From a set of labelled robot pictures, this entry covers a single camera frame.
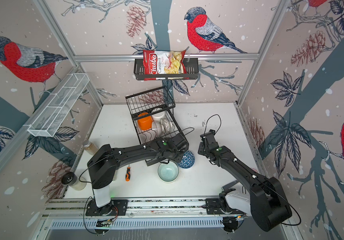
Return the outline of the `blue patterned bowl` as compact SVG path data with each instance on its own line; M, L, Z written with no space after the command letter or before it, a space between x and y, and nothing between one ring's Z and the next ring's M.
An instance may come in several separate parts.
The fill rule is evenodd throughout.
M195 155L191 151L186 151L182 157L182 160L178 163L178 166L182 169L189 169L195 163Z

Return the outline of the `white patterned bowl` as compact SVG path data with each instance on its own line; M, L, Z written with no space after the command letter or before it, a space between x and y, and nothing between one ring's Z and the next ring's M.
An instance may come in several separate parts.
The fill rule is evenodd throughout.
M171 121L169 121L168 119L166 118L163 118L160 120L160 124L161 124L161 127L162 127L162 131L163 133L166 135L166 134L169 134L171 129L173 128L173 123Z

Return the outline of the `orange plastic bowl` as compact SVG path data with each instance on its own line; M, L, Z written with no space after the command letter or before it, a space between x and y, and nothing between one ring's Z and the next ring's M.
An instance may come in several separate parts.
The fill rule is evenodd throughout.
M147 131L152 128L153 119L149 113L141 113L138 115L138 117L139 119L137 120L137 122L142 131Z

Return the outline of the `white ceramic bowl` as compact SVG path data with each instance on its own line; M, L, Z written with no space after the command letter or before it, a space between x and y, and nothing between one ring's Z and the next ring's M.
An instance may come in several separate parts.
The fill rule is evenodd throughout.
M164 119L164 118L166 117L166 112L165 112L165 111L156 113L158 110L159 110L159 109L154 109L154 110L152 111L153 114L151 115L151 117L152 117L152 120L153 120L154 122L160 122L161 119Z

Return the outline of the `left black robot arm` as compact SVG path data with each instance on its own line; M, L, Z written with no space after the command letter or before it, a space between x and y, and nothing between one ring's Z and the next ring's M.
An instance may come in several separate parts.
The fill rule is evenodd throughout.
M87 163L92 188L98 190L108 186L116 170L140 161L150 160L150 166L164 160L179 163L188 149L189 142L183 134L127 148L103 145Z

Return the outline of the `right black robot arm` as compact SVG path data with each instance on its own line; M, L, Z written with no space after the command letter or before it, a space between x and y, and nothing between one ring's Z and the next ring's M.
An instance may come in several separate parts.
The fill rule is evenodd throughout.
M220 147L215 140L215 134L214 130L210 130L200 135L202 142L198 154L228 171L245 187L250 194L250 210L256 224L268 232L291 218L291 205L280 181L257 173L239 160L229 148Z

